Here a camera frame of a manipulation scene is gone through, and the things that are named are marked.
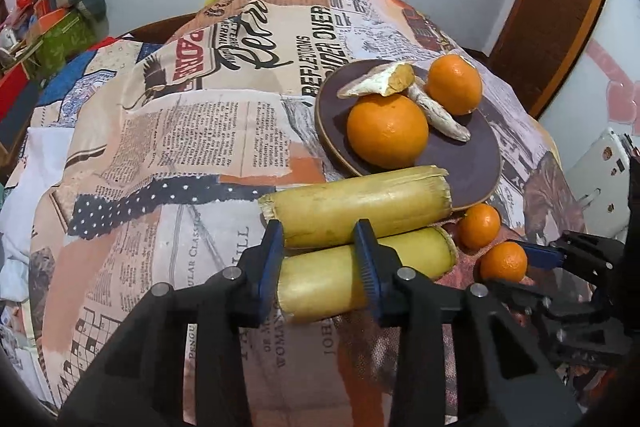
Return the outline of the brown wooden door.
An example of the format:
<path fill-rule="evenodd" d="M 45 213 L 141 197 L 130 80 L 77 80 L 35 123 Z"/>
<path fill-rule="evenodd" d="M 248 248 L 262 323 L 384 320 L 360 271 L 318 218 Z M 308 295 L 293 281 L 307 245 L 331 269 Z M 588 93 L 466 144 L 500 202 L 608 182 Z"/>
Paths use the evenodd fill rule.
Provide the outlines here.
<path fill-rule="evenodd" d="M 488 67 L 530 116 L 558 93 L 596 26 L 605 0 L 514 0 Z"/>

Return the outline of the newspaper print tablecloth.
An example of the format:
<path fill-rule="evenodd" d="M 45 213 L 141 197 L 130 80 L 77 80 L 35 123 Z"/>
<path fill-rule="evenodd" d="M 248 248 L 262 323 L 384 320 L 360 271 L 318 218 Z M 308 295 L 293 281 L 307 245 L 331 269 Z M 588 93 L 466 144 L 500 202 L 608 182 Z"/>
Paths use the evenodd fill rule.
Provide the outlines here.
<path fill-rule="evenodd" d="M 36 210 L 29 292 L 32 326 L 54 407 L 63 401 L 152 284 L 176 289 L 235 265 L 264 233 L 257 199 L 275 188 L 343 178 L 322 150 L 314 109 L 322 83 L 357 60 L 408 60 L 428 69 L 461 46 L 400 0 L 219 0 L 158 51 L 116 69 L 110 48 L 63 72 L 36 114 L 58 109 L 73 139 L 62 180 Z M 475 167 L 471 202 L 497 208 L 498 241 L 547 244 L 585 221 L 542 130 L 511 87 L 482 65 L 480 106 L 500 150 Z M 241 329 L 256 426 L 383 426 L 397 359 L 396 331 L 368 314 L 295 325 L 277 308 Z"/>

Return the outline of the small mandarin front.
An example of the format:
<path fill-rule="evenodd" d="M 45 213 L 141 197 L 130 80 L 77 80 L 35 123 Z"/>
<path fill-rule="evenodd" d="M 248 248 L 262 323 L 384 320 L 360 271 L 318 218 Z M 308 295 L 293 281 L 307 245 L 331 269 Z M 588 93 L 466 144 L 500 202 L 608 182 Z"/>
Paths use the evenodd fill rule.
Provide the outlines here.
<path fill-rule="evenodd" d="M 480 259 L 480 277 L 518 283 L 523 280 L 528 259 L 523 247 L 515 242 L 503 242 L 487 251 Z"/>

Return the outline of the white sliding door with hearts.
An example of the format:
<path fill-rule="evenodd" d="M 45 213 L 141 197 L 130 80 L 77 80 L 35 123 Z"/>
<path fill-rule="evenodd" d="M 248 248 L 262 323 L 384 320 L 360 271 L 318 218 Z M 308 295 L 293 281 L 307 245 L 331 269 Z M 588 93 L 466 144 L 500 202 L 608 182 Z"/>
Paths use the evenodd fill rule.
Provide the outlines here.
<path fill-rule="evenodd" d="M 542 127 L 592 234 L 629 220 L 629 156 L 639 148 L 639 0 L 605 0 L 596 26 Z"/>

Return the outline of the large pomelo peel slice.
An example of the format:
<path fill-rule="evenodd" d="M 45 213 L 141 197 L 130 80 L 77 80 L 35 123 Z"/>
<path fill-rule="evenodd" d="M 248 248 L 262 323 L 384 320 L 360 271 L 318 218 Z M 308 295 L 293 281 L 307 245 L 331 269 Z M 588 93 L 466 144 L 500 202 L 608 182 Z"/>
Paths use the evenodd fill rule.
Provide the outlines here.
<path fill-rule="evenodd" d="M 337 91 L 337 98 L 361 98 L 378 94 L 383 98 L 405 91 L 414 83 L 413 66 L 407 62 L 393 62 L 373 67 Z"/>

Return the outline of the small pomelo peel slice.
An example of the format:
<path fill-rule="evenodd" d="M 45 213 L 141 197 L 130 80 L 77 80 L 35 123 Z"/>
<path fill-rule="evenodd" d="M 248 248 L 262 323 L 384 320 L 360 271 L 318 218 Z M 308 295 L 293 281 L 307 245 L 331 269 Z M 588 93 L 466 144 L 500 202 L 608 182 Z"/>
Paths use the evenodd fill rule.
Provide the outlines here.
<path fill-rule="evenodd" d="M 425 92 L 425 82 L 418 76 L 414 77 L 413 84 L 407 88 L 407 95 L 416 103 L 426 116 L 427 122 L 449 139 L 466 143 L 471 140 L 471 132 L 459 124 L 444 106 L 431 98 Z"/>

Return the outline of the green storage box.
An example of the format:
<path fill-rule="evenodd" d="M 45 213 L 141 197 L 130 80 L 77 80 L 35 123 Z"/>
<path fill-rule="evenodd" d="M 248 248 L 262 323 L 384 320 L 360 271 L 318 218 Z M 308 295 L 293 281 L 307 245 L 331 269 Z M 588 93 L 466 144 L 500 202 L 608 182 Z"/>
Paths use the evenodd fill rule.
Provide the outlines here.
<path fill-rule="evenodd" d="M 35 30 L 35 75 L 38 80 L 54 76 L 74 57 L 98 42 L 90 22 L 75 9 L 59 9 L 43 15 L 37 20 Z"/>

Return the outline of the small mandarin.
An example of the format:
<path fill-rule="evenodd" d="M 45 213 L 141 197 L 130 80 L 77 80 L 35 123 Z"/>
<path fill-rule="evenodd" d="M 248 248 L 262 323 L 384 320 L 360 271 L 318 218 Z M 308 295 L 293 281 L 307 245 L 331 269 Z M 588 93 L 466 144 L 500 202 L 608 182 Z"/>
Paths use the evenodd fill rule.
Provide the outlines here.
<path fill-rule="evenodd" d="M 523 280 L 528 259 L 523 247 L 515 242 L 503 242 L 487 251 L 480 259 L 480 277 L 518 283 Z"/>
<path fill-rule="evenodd" d="M 458 222 L 458 239 L 470 251 L 479 251 L 497 237 L 500 228 L 498 211 L 491 205 L 478 204 L 466 210 Z"/>

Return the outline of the red box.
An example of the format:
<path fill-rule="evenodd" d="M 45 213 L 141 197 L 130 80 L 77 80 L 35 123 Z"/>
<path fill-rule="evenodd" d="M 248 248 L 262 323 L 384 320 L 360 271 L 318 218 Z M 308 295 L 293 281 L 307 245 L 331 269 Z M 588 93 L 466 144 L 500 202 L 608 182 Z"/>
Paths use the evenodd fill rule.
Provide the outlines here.
<path fill-rule="evenodd" d="M 0 119 L 6 117 L 9 110 L 29 83 L 29 77 L 22 64 L 10 67 L 0 79 Z"/>

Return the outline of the large orange with sticker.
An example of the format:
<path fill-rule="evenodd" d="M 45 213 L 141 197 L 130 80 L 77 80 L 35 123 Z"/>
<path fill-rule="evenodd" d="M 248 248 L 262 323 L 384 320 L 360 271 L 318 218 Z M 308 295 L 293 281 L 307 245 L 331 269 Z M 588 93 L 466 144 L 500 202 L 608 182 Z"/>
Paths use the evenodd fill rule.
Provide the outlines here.
<path fill-rule="evenodd" d="M 428 70 L 425 92 L 452 116 L 474 112 L 483 96 L 477 69 L 457 54 L 443 55 Z"/>

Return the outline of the sugarcane piece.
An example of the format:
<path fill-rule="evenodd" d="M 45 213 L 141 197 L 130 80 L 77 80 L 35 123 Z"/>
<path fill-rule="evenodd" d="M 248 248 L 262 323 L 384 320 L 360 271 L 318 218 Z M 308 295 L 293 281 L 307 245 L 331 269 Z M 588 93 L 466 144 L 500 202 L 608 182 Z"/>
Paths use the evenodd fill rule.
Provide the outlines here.
<path fill-rule="evenodd" d="M 457 264 L 457 247 L 443 228 L 383 237 L 378 243 L 392 248 L 403 265 L 436 281 Z M 343 245 L 287 257 L 282 262 L 278 306 L 291 323 L 311 323 L 368 305 L 355 249 Z"/>
<path fill-rule="evenodd" d="M 361 219 L 386 237 L 419 230 L 452 213 L 448 171 L 420 166 L 287 188 L 262 195 L 262 217 L 278 220 L 288 249 L 341 246 Z"/>

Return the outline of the patchwork bed quilt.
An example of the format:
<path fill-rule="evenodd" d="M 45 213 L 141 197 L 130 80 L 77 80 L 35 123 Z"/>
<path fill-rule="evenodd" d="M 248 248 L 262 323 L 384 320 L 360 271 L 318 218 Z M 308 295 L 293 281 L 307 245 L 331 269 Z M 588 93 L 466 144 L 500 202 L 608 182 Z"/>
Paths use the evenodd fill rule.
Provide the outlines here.
<path fill-rule="evenodd" d="M 67 63 L 37 94 L 26 136 L 18 141 L 17 164 L 1 187 L 1 346 L 27 389 L 51 409 L 55 399 L 37 346 L 47 291 L 32 291 L 29 285 L 39 275 L 48 285 L 54 261 L 50 253 L 30 259 L 30 227 L 40 198 L 62 179 L 63 155 L 81 107 L 104 83 L 159 48 L 157 43 L 107 38 Z"/>

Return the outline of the dark purple plate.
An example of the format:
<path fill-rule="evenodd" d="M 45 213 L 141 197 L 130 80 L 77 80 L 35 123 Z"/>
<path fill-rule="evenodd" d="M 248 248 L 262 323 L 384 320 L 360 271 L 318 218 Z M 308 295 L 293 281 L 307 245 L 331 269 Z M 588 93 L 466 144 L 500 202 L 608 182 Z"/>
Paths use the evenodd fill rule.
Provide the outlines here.
<path fill-rule="evenodd" d="M 346 122 L 355 100 L 339 98 L 337 92 L 370 69 L 387 63 L 351 62 L 332 72 L 319 89 L 314 109 L 318 137 L 333 165 L 346 176 L 367 176 L 381 169 L 362 160 L 348 144 Z M 452 209 L 456 211 L 485 202 L 495 191 L 502 170 L 498 140 L 482 111 L 477 109 L 458 121 L 471 132 L 469 142 L 450 139 L 431 129 L 426 149 L 416 160 L 418 166 L 434 165 L 448 171 Z"/>

